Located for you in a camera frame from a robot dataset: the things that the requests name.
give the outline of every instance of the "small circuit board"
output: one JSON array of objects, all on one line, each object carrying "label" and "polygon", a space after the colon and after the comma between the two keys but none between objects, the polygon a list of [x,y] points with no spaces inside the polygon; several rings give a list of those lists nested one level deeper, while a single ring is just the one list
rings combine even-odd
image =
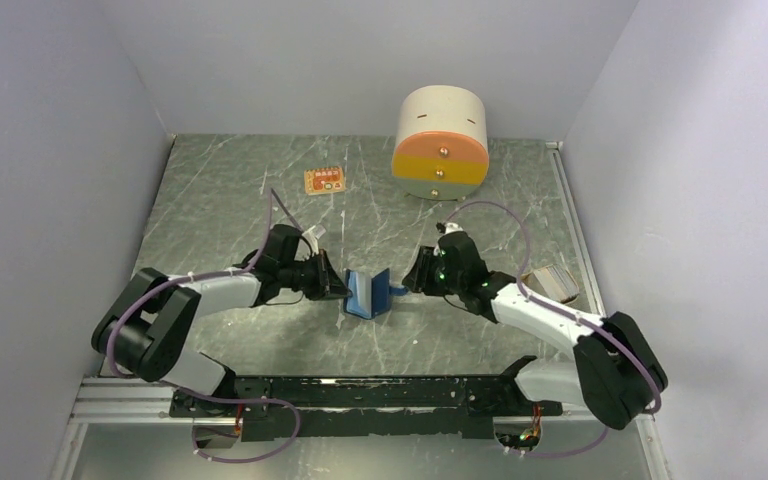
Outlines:
[{"label": "small circuit board", "polygon": [[343,167],[325,167],[305,170],[305,192],[308,195],[337,193],[346,189]]}]

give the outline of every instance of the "yellow band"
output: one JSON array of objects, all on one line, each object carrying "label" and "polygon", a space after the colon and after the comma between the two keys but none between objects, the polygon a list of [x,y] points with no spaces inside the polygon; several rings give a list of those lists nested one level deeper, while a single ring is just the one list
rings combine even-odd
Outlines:
[{"label": "yellow band", "polygon": [[443,158],[393,155],[393,175],[415,180],[480,185],[487,176],[487,164]]}]

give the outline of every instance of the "blue object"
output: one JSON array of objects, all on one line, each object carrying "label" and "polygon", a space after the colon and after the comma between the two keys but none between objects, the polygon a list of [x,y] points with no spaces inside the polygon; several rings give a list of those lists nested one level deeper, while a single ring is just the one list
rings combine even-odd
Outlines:
[{"label": "blue object", "polygon": [[346,270],[346,285],[352,296],[343,300],[343,311],[366,320],[389,311],[393,305],[392,297],[408,293],[405,287],[390,286],[389,268],[374,277]]}]

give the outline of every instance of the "cylindrical container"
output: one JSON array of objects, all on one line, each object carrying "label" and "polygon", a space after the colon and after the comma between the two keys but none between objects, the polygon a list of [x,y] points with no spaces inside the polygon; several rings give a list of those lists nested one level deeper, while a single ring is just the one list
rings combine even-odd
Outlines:
[{"label": "cylindrical container", "polygon": [[431,85],[402,103],[393,176],[411,195],[454,200],[472,193],[490,157],[484,104],[469,90]]}]

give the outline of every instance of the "white enclosure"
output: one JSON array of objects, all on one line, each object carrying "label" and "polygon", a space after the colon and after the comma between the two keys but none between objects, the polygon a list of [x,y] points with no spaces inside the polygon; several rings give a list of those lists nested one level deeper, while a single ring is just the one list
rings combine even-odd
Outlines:
[{"label": "white enclosure", "polygon": [[51,470],[170,134],[393,135],[429,84],[563,140],[675,478],[768,478],[768,0],[0,4],[0,478]]}]

